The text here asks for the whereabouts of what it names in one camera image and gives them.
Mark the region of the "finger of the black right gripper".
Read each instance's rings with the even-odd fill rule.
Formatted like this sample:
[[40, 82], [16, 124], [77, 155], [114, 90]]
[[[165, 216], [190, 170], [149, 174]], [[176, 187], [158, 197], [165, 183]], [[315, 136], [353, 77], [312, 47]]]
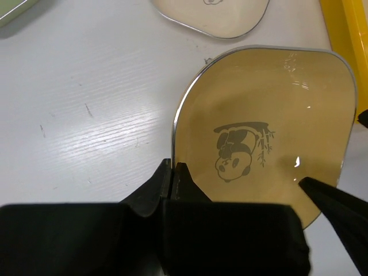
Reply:
[[367, 275], [367, 202], [310, 177], [298, 185], [330, 222], [360, 275]]
[[356, 122], [366, 129], [368, 128], [368, 109], [357, 110]]

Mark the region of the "cream panda plate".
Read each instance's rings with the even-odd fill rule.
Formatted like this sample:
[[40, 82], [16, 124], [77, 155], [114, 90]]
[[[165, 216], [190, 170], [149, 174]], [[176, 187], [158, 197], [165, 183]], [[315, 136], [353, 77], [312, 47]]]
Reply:
[[269, 0], [155, 0], [155, 9], [166, 19], [223, 40], [237, 39], [262, 20]]

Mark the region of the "yellow panda plate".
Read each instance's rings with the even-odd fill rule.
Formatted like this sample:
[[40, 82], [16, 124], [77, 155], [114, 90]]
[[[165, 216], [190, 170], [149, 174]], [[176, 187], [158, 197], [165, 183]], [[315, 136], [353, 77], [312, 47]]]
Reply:
[[209, 62], [183, 94], [171, 163], [214, 202], [285, 204], [320, 215], [299, 187], [339, 183], [357, 109], [352, 69], [328, 50], [247, 46]]

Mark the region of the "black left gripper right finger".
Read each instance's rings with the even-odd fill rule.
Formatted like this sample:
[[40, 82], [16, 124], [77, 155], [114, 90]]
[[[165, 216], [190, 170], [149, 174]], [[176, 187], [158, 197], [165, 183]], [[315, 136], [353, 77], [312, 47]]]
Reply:
[[309, 247], [287, 205], [212, 202], [186, 164], [162, 201], [162, 265], [167, 275], [308, 275]]

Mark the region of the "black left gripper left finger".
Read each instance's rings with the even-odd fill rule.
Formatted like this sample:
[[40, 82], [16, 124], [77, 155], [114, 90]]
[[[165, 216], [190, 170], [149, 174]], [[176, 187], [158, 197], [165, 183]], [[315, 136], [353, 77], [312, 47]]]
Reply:
[[154, 213], [169, 159], [120, 202], [1, 207], [2, 275], [162, 275]]

